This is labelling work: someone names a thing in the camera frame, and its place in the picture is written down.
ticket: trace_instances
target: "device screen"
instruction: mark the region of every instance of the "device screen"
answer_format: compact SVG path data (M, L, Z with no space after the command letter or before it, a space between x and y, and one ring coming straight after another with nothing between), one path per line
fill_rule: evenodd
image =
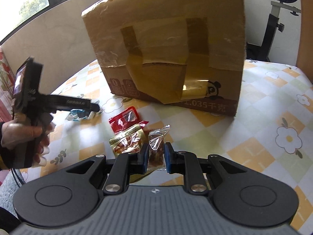
M21 92L23 86L23 79L25 73L26 65L24 65L17 73L16 73L16 80L13 95L16 95Z

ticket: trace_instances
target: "white wall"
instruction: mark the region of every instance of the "white wall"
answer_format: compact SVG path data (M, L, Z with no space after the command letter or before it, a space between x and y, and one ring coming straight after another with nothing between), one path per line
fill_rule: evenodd
M42 93L51 93L96 59L81 18L99 0L68 0L32 20L1 45L15 73L29 56L44 64Z
M247 42L261 45L267 20L271 12L271 1L245 0ZM301 9L300 0L289 4ZM285 25L283 33L277 31L270 51L270 61L295 65L300 40L301 15L293 16L290 11L281 9L279 23Z

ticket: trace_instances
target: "red snack package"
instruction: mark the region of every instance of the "red snack package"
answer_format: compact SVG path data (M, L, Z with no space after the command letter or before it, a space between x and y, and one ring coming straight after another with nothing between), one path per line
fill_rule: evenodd
M139 124L143 128L148 122L140 121L137 110L131 106L120 114L109 119L110 126L115 134L128 129L134 124Z

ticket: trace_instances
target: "flower center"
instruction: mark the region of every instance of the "flower center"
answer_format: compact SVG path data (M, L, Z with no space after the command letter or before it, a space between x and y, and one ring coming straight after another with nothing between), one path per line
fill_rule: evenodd
M288 135L288 136L286 137L286 140L287 140L288 142L292 142L292 141L293 141L293 138L292 138L290 135Z

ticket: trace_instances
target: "cardboard box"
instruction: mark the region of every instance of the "cardboard box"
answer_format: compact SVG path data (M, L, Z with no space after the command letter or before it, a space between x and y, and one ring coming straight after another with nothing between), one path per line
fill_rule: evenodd
M112 93L235 115L243 0L101 0L82 17Z

